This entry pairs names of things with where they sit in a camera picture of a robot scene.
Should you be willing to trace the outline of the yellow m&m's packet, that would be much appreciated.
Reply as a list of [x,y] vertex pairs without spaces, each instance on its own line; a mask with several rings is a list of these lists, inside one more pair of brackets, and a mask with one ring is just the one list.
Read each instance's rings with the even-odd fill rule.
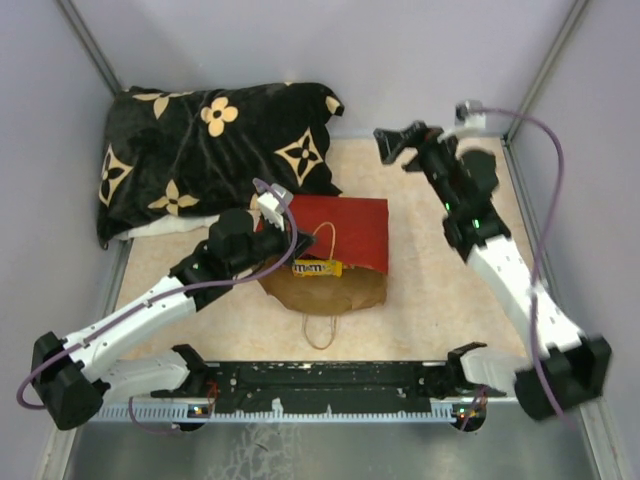
[[296,260],[292,273],[296,277],[341,277],[343,264],[337,260]]

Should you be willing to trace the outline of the red brown paper bag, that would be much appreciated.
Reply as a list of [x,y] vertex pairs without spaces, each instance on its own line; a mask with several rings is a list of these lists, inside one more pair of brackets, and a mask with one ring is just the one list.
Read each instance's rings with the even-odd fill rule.
[[341,277],[296,277],[285,264],[260,280],[265,293],[301,315],[301,332],[315,350],[334,342],[339,318],[384,304],[389,274],[389,205],[380,198],[301,195],[291,210],[315,245],[296,260],[337,260]]

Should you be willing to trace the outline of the black floral pillow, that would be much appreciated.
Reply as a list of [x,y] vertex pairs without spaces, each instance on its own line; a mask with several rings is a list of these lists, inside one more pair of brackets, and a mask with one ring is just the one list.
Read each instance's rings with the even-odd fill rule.
[[99,245],[163,218],[246,208],[256,178],[294,194],[340,195],[325,157],[327,125],[344,110],[313,82],[119,92],[104,128]]

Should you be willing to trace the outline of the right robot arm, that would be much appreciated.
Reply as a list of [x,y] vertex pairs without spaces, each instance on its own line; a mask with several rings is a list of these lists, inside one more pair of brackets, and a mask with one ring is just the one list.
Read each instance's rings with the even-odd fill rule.
[[524,412],[542,421],[602,396],[612,349],[588,337],[533,280],[506,223],[492,203],[499,184],[494,154],[456,152],[458,136],[415,121],[403,130],[373,133],[382,164],[415,149],[404,164],[423,174],[445,208],[444,236],[466,266],[489,286],[527,354],[509,355],[484,344],[452,351],[448,387],[461,396],[488,387],[515,396]]

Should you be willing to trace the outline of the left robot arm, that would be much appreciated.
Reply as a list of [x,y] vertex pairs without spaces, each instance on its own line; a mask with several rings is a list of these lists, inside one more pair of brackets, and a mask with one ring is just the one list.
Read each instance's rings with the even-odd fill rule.
[[290,220],[276,226],[238,209],[223,213],[207,239],[148,292],[108,317],[64,338],[49,332],[34,344],[29,382],[62,431],[89,421],[106,404],[149,394],[201,394],[212,375],[189,345],[138,360],[124,354],[155,331],[190,317],[238,283],[264,277],[302,256],[312,234]]

